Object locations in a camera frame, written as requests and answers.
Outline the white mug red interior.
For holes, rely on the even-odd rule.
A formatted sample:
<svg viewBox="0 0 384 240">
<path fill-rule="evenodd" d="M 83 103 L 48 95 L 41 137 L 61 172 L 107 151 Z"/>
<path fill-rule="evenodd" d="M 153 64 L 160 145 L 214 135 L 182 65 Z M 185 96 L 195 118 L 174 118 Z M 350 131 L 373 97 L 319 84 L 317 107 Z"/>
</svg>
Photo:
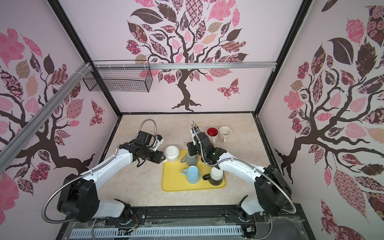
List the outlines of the white mug red interior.
<svg viewBox="0 0 384 240">
<path fill-rule="evenodd" d="M 219 137 L 219 130 L 215 127 L 209 127 L 207 129 L 207 135 L 211 141 L 212 144 L 216 144 Z"/>
</svg>

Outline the pale pink mug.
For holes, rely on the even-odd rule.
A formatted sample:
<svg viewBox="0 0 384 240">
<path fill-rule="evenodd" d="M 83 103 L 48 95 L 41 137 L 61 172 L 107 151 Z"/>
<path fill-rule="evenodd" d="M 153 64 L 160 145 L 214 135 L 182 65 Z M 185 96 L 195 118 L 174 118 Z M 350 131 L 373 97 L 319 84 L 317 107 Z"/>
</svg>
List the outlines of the pale pink mug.
<svg viewBox="0 0 384 240">
<path fill-rule="evenodd" d="M 222 126 L 219 128 L 219 140 L 222 143 L 226 143 L 228 141 L 229 136 L 231 135 L 232 130 L 227 126 Z"/>
</svg>

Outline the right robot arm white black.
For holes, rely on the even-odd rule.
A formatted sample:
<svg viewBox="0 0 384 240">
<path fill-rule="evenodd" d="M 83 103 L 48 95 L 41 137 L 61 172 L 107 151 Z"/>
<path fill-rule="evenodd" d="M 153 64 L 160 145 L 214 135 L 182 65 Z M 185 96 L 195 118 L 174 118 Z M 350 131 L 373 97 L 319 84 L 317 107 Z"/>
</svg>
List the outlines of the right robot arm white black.
<svg viewBox="0 0 384 240">
<path fill-rule="evenodd" d="M 200 156 L 212 170 L 229 172 L 255 187 L 256 195 L 246 195 L 236 206 L 236 215 L 242 222 L 249 221 L 258 213 L 278 216 L 282 212 L 297 212 L 291 199 L 292 190 L 277 168 L 272 165 L 256 166 L 236 158 L 226 150 L 215 147 L 204 132 L 191 130 L 191 135 L 193 141 L 187 143 L 190 154 Z"/>
</svg>

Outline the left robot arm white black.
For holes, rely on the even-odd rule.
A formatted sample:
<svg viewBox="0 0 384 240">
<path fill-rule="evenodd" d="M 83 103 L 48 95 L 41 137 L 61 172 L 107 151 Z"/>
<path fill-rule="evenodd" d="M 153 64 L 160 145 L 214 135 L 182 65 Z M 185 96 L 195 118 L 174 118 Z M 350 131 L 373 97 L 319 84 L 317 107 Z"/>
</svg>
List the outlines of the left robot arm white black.
<svg viewBox="0 0 384 240">
<path fill-rule="evenodd" d="M 164 153 L 147 147 L 125 143 L 118 145 L 115 153 L 93 169 L 80 176 L 69 175 L 60 191 L 57 210 L 73 221 L 81 223 L 92 219 L 114 218 L 128 223 L 133 214 L 131 205 L 122 200 L 100 200 L 99 189 L 122 168 L 137 161 L 140 167 L 146 161 L 160 164 Z"/>
</svg>

